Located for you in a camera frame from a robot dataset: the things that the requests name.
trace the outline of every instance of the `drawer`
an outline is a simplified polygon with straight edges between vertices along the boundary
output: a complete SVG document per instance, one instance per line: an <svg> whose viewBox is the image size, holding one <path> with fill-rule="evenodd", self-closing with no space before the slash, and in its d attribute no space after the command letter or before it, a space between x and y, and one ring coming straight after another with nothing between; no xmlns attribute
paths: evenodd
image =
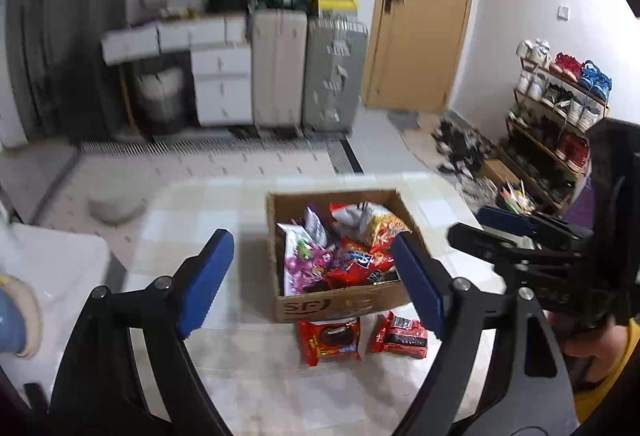
<svg viewBox="0 0 640 436"><path fill-rule="evenodd" d="M225 20L211 18L197 21L159 23L158 36L163 52L189 50L191 46L206 46L225 42Z"/></svg>
<svg viewBox="0 0 640 436"><path fill-rule="evenodd" d="M198 75L249 75L251 47L214 48L191 52L191 71Z"/></svg>
<svg viewBox="0 0 640 436"><path fill-rule="evenodd" d="M191 24L191 46L225 42L225 19L207 18Z"/></svg>
<svg viewBox="0 0 640 436"><path fill-rule="evenodd" d="M196 79L196 111L202 126L251 124L251 79Z"/></svg>
<svg viewBox="0 0 640 436"><path fill-rule="evenodd" d="M102 57L109 66L158 55L158 31L155 25L114 30L102 36Z"/></svg>
<svg viewBox="0 0 640 436"><path fill-rule="evenodd" d="M246 17L225 18L225 25L227 42L246 42Z"/></svg>

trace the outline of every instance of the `cardboard box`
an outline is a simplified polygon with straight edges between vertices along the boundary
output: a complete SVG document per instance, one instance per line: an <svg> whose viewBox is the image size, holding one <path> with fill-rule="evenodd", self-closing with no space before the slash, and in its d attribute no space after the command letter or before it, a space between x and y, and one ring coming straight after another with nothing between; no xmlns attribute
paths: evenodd
<svg viewBox="0 0 640 436"><path fill-rule="evenodd" d="M277 322L326 320L364 315L389 310L411 301L400 281L390 281L380 285L351 286L289 297L283 295L284 238L280 232L276 231L276 223L291 223L292 218L303 217L309 203L315 204L319 211L328 211L331 203L363 201L380 203L404 221L413 232L420 234L395 190L269 194L267 196L270 259L273 267Z"/></svg>
<svg viewBox="0 0 640 436"><path fill-rule="evenodd" d="M500 187L507 183L520 183L520 179L511 172L511 170L497 158L489 158L484 161L478 176L488 178L495 185Z"/></svg>

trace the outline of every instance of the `door frame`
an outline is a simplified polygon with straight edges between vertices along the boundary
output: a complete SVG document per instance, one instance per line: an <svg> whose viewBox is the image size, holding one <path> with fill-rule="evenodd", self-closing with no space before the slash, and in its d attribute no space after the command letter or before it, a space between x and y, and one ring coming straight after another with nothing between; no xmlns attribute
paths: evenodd
<svg viewBox="0 0 640 436"><path fill-rule="evenodd" d="M458 54L456 55L456 70L451 80L451 87L444 94L442 100L442 109L445 108L451 90L453 89L453 83L456 80L456 74L460 68L460 57L462 56L462 47L466 39L466 30L469 24L469 15L471 13L472 0L466 0L465 19L462 23L462 29L460 30L460 38L458 40ZM367 45L367 57L364 63L364 71L362 74L362 86L360 88L360 96L362 103L367 108L375 108L373 88L371 87L371 79L373 75L373 65L376 61L376 54L378 53L378 40L380 38L380 23L382 22L382 8L384 0L375 0L373 7L373 19L371 21L371 30L369 34L369 44Z"/></svg>

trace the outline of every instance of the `white table surface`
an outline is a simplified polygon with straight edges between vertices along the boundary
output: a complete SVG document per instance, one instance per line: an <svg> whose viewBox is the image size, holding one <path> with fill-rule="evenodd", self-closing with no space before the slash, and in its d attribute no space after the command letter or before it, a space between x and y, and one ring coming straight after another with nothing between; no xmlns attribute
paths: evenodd
<svg viewBox="0 0 640 436"><path fill-rule="evenodd" d="M431 255L453 277L467 277L484 291L504 289L491 265L447 244L450 225L479 224L454 189L435 174L189 181L166 189L150 205L126 289L143 288L158 275L172 275L184 259L200 251L216 228L234 235L234 262L203 328L191 334L186 345L205 388L236 436L388 435L422 385L440 345L432 335L424 360L371 354L377 315L366 315L361 362L326 358L309 368L298 347L295 325L273 322L266 194L366 188L399 191ZM411 304L394 311L417 319ZM134 330L132 340L149 407L167 418L142 333ZM483 333L459 417L475 409L492 344L493 334Z"/></svg>

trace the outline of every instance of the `wooden door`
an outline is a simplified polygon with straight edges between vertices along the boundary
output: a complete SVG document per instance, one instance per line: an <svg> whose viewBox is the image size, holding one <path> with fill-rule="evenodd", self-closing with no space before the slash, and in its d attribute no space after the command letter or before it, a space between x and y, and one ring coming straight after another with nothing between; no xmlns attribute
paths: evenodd
<svg viewBox="0 0 640 436"><path fill-rule="evenodd" d="M462 47L470 0L376 0L364 101L442 111Z"/></svg>

